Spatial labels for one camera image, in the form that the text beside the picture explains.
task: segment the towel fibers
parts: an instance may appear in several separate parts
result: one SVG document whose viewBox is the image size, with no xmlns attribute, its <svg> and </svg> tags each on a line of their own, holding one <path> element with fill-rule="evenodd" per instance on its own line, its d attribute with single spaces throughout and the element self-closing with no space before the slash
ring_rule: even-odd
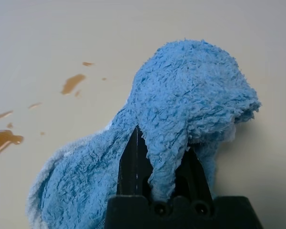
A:
<svg viewBox="0 0 286 229">
<path fill-rule="evenodd" d="M 102 229 L 119 160 L 137 125 L 153 166 L 153 199 L 166 201 L 174 191 L 188 143 L 197 143 L 212 191 L 219 144 L 260 105 L 226 51 L 205 41 L 167 43 L 137 72 L 127 103 L 103 131 L 66 145 L 46 162 L 27 200 L 32 227 Z"/>
</svg>

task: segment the blue cloth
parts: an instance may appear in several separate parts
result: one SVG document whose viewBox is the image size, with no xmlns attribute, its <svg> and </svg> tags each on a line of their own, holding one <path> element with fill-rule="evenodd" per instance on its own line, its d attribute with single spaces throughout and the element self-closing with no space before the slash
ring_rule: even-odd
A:
<svg viewBox="0 0 286 229">
<path fill-rule="evenodd" d="M 119 160 L 137 125 L 153 166 L 154 199 L 172 194 L 189 142 L 199 143 L 195 150 L 212 189 L 218 145 L 259 107 L 227 52 L 205 41 L 167 43 L 137 72 L 127 103 L 105 130 L 70 143 L 45 164 L 27 200 L 32 227 L 103 228 Z"/>
</svg>

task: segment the liquid droplet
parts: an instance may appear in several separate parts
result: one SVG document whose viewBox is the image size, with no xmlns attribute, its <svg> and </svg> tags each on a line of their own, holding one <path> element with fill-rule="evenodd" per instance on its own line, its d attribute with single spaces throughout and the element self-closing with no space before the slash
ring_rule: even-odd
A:
<svg viewBox="0 0 286 229">
<path fill-rule="evenodd" d="M 85 65 L 85 66 L 88 66 L 88 67 L 94 65 L 94 63 L 89 63 L 89 62 L 83 62 L 82 64 Z"/>
<path fill-rule="evenodd" d="M 2 114 L 0 114 L 0 119 L 9 116 L 9 115 L 11 115 L 12 113 L 13 113 L 13 111 L 8 111 L 8 112 L 5 112 L 5 113 L 2 113 Z"/>
<path fill-rule="evenodd" d="M 13 123 L 9 123 L 9 124 L 7 124 L 6 127 L 9 128 L 9 129 L 12 129 L 14 126 L 13 126 Z"/>
<path fill-rule="evenodd" d="M 22 142 L 22 136 L 14 135 L 10 130 L 0 130 L 0 153 L 10 144 L 19 145 Z"/>
<path fill-rule="evenodd" d="M 35 104 L 32 104 L 31 106 L 29 106 L 29 109 L 33 109 L 33 108 L 36 108 L 38 106 L 40 106 L 42 103 L 35 103 Z"/>
<path fill-rule="evenodd" d="M 86 76 L 84 76 L 83 74 L 78 74 L 69 78 L 63 86 L 63 90 L 61 93 L 64 95 L 70 94 L 70 92 L 76 87 L 76 85 L 78 85 L 85 78 Z"/>
<path fill-rule="evenodd" d="M 80 93 L 81 93 L 81 91 L 78 90 L 78 91 L 75 93 L 75 97 L 79 97 Z"/>
</svg>

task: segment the brown liquid spill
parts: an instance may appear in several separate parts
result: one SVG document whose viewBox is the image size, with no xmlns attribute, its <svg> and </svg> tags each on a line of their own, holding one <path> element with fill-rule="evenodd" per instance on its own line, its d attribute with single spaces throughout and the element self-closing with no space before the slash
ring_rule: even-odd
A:
<svg viewBox="0 0 286 229">
<path fill-rule="evenodd" d="M 78 97 L 80 95 L 81 91 L 78 90 L 76 93 L 75 93 L 75 97 Z"/>
<path fill-rule="evenodd" d="M 2 113 L 2 114 L 0 114 L 0 119 L 9 116 L 9 115 L 11 115 L 12 113 L 13 113 L 13 111 L 8 111 L 8 112 L 5 112 L 5 113 Z"/>
<path fill-rule="evenodd" d="M 63 86 L 62 94 L 70 94 L 70 92 L 78 85 L 81 81 L 86 78 L 83 74 L 78 74 L 69 78 L 66 84 Z"/>
<path fill-rule="evenodd" d="M 94 65 L 94 63 L 89 63 L 89 62 L 83 62 L 82 64 L 85 65 L 85 66 L 88 66 L 88 67 Z"/>
<path fill-rule="evenodd" d="M 36 108 L 38 106 L 40 106 L 42 103 L 35 103 L 35 104 L 32 104 L 31 106 L 29 106 L 29 109 L 33 109 L 33 108 Z"/>
<path fill-rule="evenodd" d="M 6 127 L 9 128 L 9 129 L 12 129 L 14 126 L 13 126 L 13 123 L 9 123 L 9 124 L 7 124 Z"/>
<path fill-rule="evenodd" d="M 0 130 L 0 153 L 10 144 L 19 145 L 23 142 L 22 136 L 14 135 L 10 130 Z"/>
</svg>

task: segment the tabletop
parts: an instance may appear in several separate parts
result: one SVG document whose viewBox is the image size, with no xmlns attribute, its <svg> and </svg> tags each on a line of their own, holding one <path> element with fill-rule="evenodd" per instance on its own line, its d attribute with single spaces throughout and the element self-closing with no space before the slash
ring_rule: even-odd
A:
<svg viewBox="0 0 286 229">
<path fill-rule="evenodd" d="M 234 56 L 263 104 L 221 146 L 217 193 L 286 229 L 286 0 L 0 0 L 0 229 L 29 228 L 45 161 L 104 128 L 140 66 L 184 38 Z"/>
</svg>

